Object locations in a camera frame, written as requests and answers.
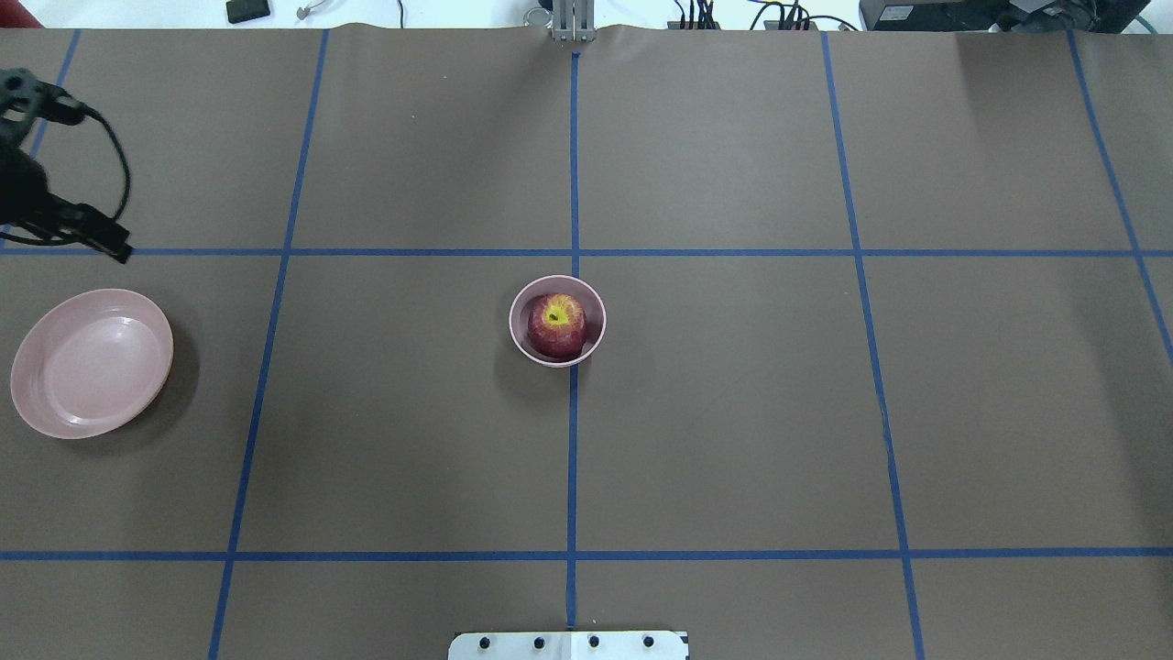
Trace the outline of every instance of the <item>white label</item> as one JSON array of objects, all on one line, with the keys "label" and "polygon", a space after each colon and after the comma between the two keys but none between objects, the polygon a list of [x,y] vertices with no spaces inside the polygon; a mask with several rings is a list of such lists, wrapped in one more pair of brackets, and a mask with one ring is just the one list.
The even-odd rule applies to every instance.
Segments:
[{"label": "white label", "polygon": [[880,13],[880,20],[882,21],[902,21],[913,13],[911,5],[893,5],[891,7],[884,7],[883,12]]}]

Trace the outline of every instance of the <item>table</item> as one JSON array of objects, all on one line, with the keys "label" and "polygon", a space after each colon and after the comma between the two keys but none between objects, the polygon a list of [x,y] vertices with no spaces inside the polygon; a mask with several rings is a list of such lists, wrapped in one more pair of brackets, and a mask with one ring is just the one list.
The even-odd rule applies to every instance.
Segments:
[{"label": "table", "polygon": [[[601,30],[5,33],[135,172],[161,397],[0,404],[0,655],[442,658],[686,630],[696,658],[1173,653],[1173,41]],[[96,125],[32,141],[111,207]],[[581,274],[581,368],[506,311]]]}]

